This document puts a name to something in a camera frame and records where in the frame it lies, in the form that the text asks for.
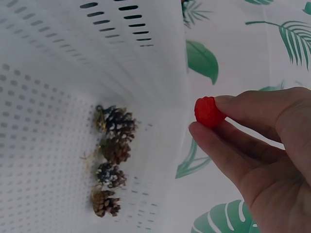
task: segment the hand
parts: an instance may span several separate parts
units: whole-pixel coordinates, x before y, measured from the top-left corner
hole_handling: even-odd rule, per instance
[[[235,184],[262,233],[311,232],[311,91],[247,91],[216,98],[239,124],[281,142],[273,147],[225,121],[215,129],[198,122],[190,132]]]

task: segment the red raspberry toy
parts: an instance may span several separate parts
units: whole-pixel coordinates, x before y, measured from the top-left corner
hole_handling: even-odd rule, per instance
[[[218,110],[214,97],[203,97],[196,101],[194,107],[195,118],[202,125],[213,128],[220,125],[226,115]]]

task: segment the perforated plastic wall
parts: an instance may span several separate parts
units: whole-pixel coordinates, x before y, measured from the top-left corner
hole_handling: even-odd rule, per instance
[[[188,118],[180,19],[179,1],[0,1],[0,233],[157,232]],[[79,158],[99,103],[142,122],[116,218]]]

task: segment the leaf print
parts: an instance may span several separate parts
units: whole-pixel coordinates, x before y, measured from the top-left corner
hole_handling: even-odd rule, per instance
[[[214,85],[218,78],[218,62],[214,54],[196,41],[187,40],[186,46],[189,68],[209,77]]]
[[[245,1],[256,5],[269,5],[274,0],[245,0]]]
[[[286,47],[291,63],[302,66],[305,61],[307,70],[309,70],[309,57],[311,56],[311,27],[308,23],[301,21],[287,21],[281,25],[267,21],[252,21],[246,25],[266,23],[278,26],[281,38]]]
[[[228,204],[214,206],[209,212],[199,216],[191,233],[259,233],[244,201],[235,200]]]
[[[206,16],[207,13],[212,11],[200,10],[202,3],[197,3],[196,0],[181,0],[181,6],[184,17],[184,24],[191,29],[191,24],[195,25],[195,21],[203,21],[203,19],[209,18]]]
[[[210,163],[211,158],[209,156],[204,157],[204,158],[195,158],[196,152],[197,152],[197,147],[198,147],[198,144],[195,142],[194,139],[192,139],[191,147],[190,147],[188,156],[178,166],[175,179],[179,179],[179,178],[182,178],[184,176],[188,176],[192,173],[195,173]]]
[[[277,86],[266,86],[259,91],[278,91],[284,89],[284,80]]]

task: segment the monstera leaf print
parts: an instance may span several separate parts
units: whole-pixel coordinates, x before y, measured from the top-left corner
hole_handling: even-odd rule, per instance
[[[269,5],[274,0],[245,0],[245,1],[256,5]]]
[[[279,85],[277,86],[266,86],[259,91],[278,91],[278,90],[283,90],[284,89],[284,81],[282,81]]]
[[[259,233],[244,201],[235,200],[220,204],[199,216],[191,233]]]
[[[252,21],[247,22],[246,25],[258,23],[277,26],[291,63],[296,63],[296,65],[305,63],[307,70],[309,70],[311,27],[308,23],[292,20],[278,25],[267,21]]]
[[[197,172],[210,163],[211,158],[209,156],[204,158],[196,158],[197,148],[198,144],[195,142],[194,139],[192,139],[188,156],[178,166],[175,179],[182,178],[184,176]]]
[[[214,54],[202,43],[187,40],[187,57],[190,69],[209,77],[215,84],[218,78],[218,62]]]

